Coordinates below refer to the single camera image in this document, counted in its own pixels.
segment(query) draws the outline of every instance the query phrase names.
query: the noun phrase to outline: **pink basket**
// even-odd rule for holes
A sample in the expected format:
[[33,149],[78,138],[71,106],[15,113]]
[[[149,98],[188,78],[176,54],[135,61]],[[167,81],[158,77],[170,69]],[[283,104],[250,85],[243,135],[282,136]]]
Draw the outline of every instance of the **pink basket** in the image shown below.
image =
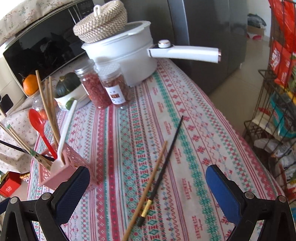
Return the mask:
[[[48,149],[46,149],[42,154],[51,156]],[[64,144],[63,155],[66,164],[55,175],[51,175],[50,172],[42,165],[38,165],[39,186],[44,185],[52,190],[55,190],[62,182],[67,181],[78,167],[85,166],[88,168],[91,176],[87,191],[97,187],[97,180],[95,179],[87,161],[66,143]]]

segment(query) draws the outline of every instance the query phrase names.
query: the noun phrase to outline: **red plastic bag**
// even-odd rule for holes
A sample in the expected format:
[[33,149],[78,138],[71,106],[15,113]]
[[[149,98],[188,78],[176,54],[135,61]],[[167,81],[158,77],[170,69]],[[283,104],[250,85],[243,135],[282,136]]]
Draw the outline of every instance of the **red plastic bag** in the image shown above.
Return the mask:
[[292,54],[274,40],[270,66],[277,76],[275,82],[284,87],[287,86],[293,67],[296,65],[296,60],[292,60],[291,57]]
[[269,3],[284,33],[286,49],[296,52],[295,5],[281,0],[269,0]]

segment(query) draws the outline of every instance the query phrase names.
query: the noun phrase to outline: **red spoon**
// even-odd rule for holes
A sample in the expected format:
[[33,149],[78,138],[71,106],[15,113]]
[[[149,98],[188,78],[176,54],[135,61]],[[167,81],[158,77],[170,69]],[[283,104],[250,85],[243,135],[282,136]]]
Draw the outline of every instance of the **red spoon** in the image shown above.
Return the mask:
[[44,125],[45,125],[45,123],[43,122],[43,118],[41,117],[39,112],[34,110],[34,109],[30,109],[29,110],[29,119],[30,119],[31,125],[34,127],[34,129],[39,132],[39,134],[42,137],[45,145],[47,146],[48,150],[52,154],[52,157],[54,159],[57,159],[57,153],[52,148],[52,146],[49,143],[48,139],[45,137],[45,134],[44,134]]

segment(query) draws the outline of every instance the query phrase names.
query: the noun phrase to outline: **bowl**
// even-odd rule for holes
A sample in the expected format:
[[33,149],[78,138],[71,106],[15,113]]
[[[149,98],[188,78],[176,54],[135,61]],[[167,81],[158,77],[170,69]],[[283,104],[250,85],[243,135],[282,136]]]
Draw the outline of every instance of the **bowl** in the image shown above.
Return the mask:
[[90,102],[90,98],[88,94],[86,93],[84,87],[82,84],[80,84],[76,89],[74,89],[71,93],[60,97],[60,98],[55,98],[57,101],[57,104],[61,110],[66,110],[66,103],[71,99],[74,98],[75,100],[78,101],[77,103],[77,109],[85,106],[88,102]]

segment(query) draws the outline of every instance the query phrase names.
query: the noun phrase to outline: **electric cooking pot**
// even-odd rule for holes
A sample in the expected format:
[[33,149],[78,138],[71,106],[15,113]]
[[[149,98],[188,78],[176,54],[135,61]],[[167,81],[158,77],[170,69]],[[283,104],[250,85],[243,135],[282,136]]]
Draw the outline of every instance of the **electric cooking pot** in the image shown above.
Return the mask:
[[149,21],[137,21],[115,35],[81,47],[100,69],[112,62],[119,63],[129,86],[135,86],[149,77],[157,68],[155,58],[191,59],[218,63],[221,53],[217,48],[174,46],[168,40],[153,44]]

